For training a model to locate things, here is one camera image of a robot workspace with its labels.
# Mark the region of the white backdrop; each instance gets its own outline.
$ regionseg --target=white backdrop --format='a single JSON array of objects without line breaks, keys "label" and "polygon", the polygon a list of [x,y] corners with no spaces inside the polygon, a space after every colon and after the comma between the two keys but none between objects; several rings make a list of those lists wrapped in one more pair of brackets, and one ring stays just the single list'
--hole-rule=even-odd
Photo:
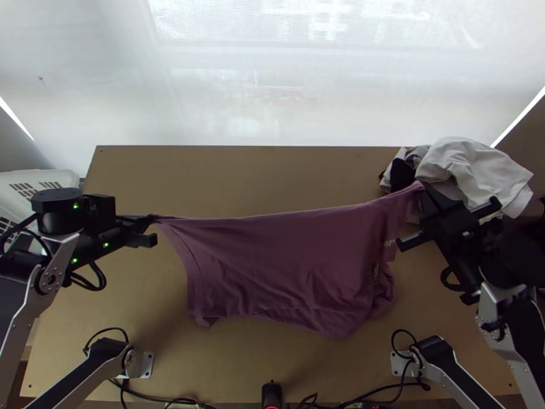
[{"label": "white backdrop", "polygon": [[545,1],[0,0],[0,96],[95,145],[490,143],[545,85]]}]

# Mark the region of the purple t-shirt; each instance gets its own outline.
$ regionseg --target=purple t-shirt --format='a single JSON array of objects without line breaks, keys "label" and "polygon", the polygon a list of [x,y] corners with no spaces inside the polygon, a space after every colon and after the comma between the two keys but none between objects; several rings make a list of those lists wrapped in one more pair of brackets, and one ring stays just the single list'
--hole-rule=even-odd
[{"label": "purple t-shirt", "polygon": [[201,327],[251,316],[341,338],[390,306],[387,262],[422,188],[354,206],[157,223],[185,265],[188,308]]}]

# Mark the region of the black cable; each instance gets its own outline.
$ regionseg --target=black cable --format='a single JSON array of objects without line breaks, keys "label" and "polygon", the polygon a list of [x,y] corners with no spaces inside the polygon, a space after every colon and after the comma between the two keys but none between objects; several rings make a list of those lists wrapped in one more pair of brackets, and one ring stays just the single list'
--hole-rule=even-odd
[{"label": "black cable", "polygon": [[47,247],[45,241],[37,233],[33,232],[32,230],[29,230],[26,227],[21,228],[20,231],[25,232],[25,233],[31,235],[32,237],[34,237],[34,239],[36,239],[36,241],[42,246],[42,248],[46,252],[46,255],[47,255],[48,259],[51,260],[53,258],[53,255],[51,254],[51,251],[49,250],[49,247]]},{"label": "black cable", "polygon": [[89,348],[90,348],[90,345],[91,345],[91,342],[93,341],[93,339],[95,339],[98,335],[104,334],[105,332],[109,332],[109,331],[119,331],[119,332],[121,332],[123,334],[123,338],[125,339],[125,342],[127,342],[127,343],[129,342],[129,336],[127,335],[127,331],[125,331],[121,327],[108,327],[108,328],[105,328],[105,329],[101,329],[100,331],[92,334],[92,336],[85,343],[85,346],[83,347],[83,353],[85,354],[85,356],[88,355]]},{"label": "black cable", "polygon": [[21,223],[16,224],[15,226],[12,226],[8,228],[1,236],[0,236],[0,256],[4,254],[4,245],[5,241],[14,233],[17,233],[21,231],[24,227],[28,226],[30,223],[32,223],[34,220],[36,220],[38,217],[37,213],[34,213],[33,215],[30,215],[26,219],[24,219]]},{"label": "black cable", "polygon": [[412,357],[408,357],[406,355],[403,355],[397,350],[397,348],[395,346],[395,339],[396,339],[396,335],[399,334],[399,333],[407,334],[408,336],[410,336],[413,339],[413,344],[416,344],[416,338],[414,337],[414,335],[412,335],[406,329],[400,328],[400,329],[395,330],[393,332],[393,334],[392,334],[392,337],[390,338],[390,344],[392,345],[392,350],[394,351],[395,355],[397,355],[398,357],[403,358],[403,359],[410,359],[411,361],[413,361]]},{"label": "black cable", "polygon": [[70,273],[70,279],[72,283],[84,288],[85,290],[102,291],[104,288],[106,288],[106,284],[108,283],[108,281],[106,280],[106,276],[104,275],[104,273],[102,273],[102,270],[96,265],[94,261],[89,262],[89,266],[91,267],[98,279],[98,285],[96,286],[95,284],[91,283],[87,278],[74,272]]},{"label": "black cable", "polygon": [[[87,340],[87,342],[85,343],[85,346],[83,347],[83,353],[85,354],[86,357],[89,354],[89,348],[90,348],[90,345],[91,345],[91,342],[93,341],[93,339],[95,339],[98,335],[100,335],[102,333],[105,333],[105,332],[109,332],[109,331],[119,331],[119,332],[121,332],[123,334],[123,338],[124,338],[125,342],[127,342],[127,343],[129,342],[129,336],[127,334],[127,331],[125,331],[121,327],[108,327],[108,328],[105,328],[105,329],[101,329],[100,331],[94,333]],[[197,405],[197,406],[199,406],[199,407],[201,407],[203,409],[216,409],[212,405],[203,404],[203,403],[197,402],[194,399],[190,399],[188,397],[175,397],[173,399],[168,399],[168,398],[144,395],[143,393],[139,393],[139,392],[136,392],[136,391],[133,391],[133,390],[129,389],[129,379],[123,379],[122,383],[119,383],[114,379],[108,379],[108,381],[109,381],[109,383],[114,385],[116,388],[119,388],[119,401],[120,401],[121,406],[123,407],[123,409],[127,409],[127,403],[125,402],[125,398],[123,397],[123,395],[125,393],[128,394],[128,395],[131,395],[131,396],[146,400],[146,401],[159,402],[159,403],[167,404],[167,406],[166,406],[167,408],[171,404],[187,404],[187,405]]]},{"label": "black cable", "polygon": [[129,409],[127,407],[127,404],[125,403],[125,398],[123,397],[123,394],[125,392],[125,387],[128,384],[128,381],[127,382],[126,381],[127,381],[126,379],[123,379],[123,383],[121,384],[121,388],[119,388],[119,401],[121,402],[121,407],[123,409]]},{"label": "black cable", "polygon": [[442,272],[441,272],[441,276],[440,276],[440,279],[441,279],[441,283],[445,286],[445,288],[447,288],[448,290],[451,290],[451,291],[456,291],[456,292],[463,292],[464,291],[464,288],[462,287],[461,284],[453,284],[453,283],[450,283],[448,282],[448,277],[450,276],[451,273],[453,273],[454,270],[452,270],[452,267],[449,266],[447,267],[446,269],[444,269]]},{"label": "black cable", "polygon": [[[414,335],[412,335],[409,331],[407,331],[406,329],[397,329],[394,331],[394,333],[392,334],[392,337],[391,337],[391,344],[392,344],[392,349],[394,350],[394,353],[397,354],[399,357],[403,358],[403,359],[406,359],[407,360],[407,363],[405,364],[405,367],[403,368],[403,373],[401,374],[401,381],[397,384],[390,384],[390,385],[386,385],[384,387],[379,387],[379,388],[376,388],[370,392],[367,392],[367,393],[364,393],[363,395],[360,395],[352,400],[349,400],[347,402],[343,402],[337,406],[334,406],[334,407],[327,407],[327,406],[322,406],[322,405],[319,405],[316,403],[316,400],[317,400],[317,396],[318,394],[317,393],[313,393],[312,395],[309,395],[307,396],[306,398],[304,398],[303,400],[301,400],[301,402],[299,402],[299,404],[297,405],[297,408],[296,409],[307,409],[307,408],[315,408],[315,409],[346,409],[348,406],[350,405],[353,405],[353,404],[363,404],[363,403],[369,403],[369,404],[377,404],[377,405],[390,405],[390,404],[393,404],[395,402],[397,402],[397,400],[399,399],[399,397],[401,396],[401,393],[403,392],[403,388],[404,387],[420,387],[422,388],[424,391],[430,391],[431,390],[431,387],[428,385],[428,384],[425,384],[423,383],[423,381],[420,379],[420,377],[418,376],[416,378],[416,381],[415,382],[408,382],[408,383],[405,383],[405,375],[407,373],[407,370],[409,368],[409,365],[411,365],[412,363],[417,363],[415,358],[413,357],[409,357],[409,356],[405,356],[403,354],[401,354],[398,349],[396,348],[395,346],[395,337],[399,334],[399,333],[405,333],[407,334],[408,336],[410,336],[413,340],[413,344],[416,344],[416,338],[414,337]],[[420,357],[418,356],[417,353],[415,353],[415,356],[417,357],[418,359],[418,365],[420,366],[420,369],[422,369],[422,360],[420,359]],[[389,401],[384,401],[384,402],[380,402],[380,401],[373,401],[373,400],[369,400],[368,398],[376,393],[379,393],[379,392],[382,392],[382,391],[386,391],[388,389],[393,389],[393,388],[399,388],[397,394],[395,395],[395,397]]]}]

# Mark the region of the wooden tabletop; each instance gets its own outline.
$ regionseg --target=wooden tabletop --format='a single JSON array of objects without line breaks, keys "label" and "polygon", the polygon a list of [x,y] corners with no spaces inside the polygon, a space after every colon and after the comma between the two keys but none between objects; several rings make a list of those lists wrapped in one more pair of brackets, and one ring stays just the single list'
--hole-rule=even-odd
[{"label": "wooden tabletop", "polygon": [[[318,209],[379,197],[377,176],[396,151],[98,147],[84,190],[115,196],[118,214],[240,217]],[[157,229],[152,226],[149,232]],[[105,290],[63,288],[42,315],[22,395],[39,395],[61,379],[83,360],[87,338],[110,326],[125,328],[136,348],[155,353],[152,377],[131,381],[132,388],[151,395],[259,402],[261,386],[274,379],[283,385],[288,402],[316,391],[321,402],[349,400],[399,381],[390,373],[388,354],[397,328],[419,339],[446,338],[458,360],[491,393],[518,392],[505,362],[479,334],[476,306],[463,305],[441,285],[446,262],[432,243],[398,254],[392,263],[393,308],[343,340],[255,318],[198,327],[187,314],[183,265],[160,234],[153,249],[124,248],[97,263],[108,277]],[[429,393],[406,388],[402,399],[446,396],[434,384]],[[90,398],[118,400],[119,391],[105,382]]]}]

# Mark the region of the white cloth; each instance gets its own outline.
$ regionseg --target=white cloth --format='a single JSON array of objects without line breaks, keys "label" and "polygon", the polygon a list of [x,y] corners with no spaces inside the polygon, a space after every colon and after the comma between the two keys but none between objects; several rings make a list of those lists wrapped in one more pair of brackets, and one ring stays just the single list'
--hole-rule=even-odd
[{"label": "white cloth", "polygon": [[[528,181],[533,173],[505,153],[466,138],[442,138],[430,146],[416,168],[415,179],[433,183],[449,197],[467,198],[468,207],[487,203],[491,196],[501,202],[502,213],[518,217],[531,200]],[[438,182],[452,180],[439,186]]]}]

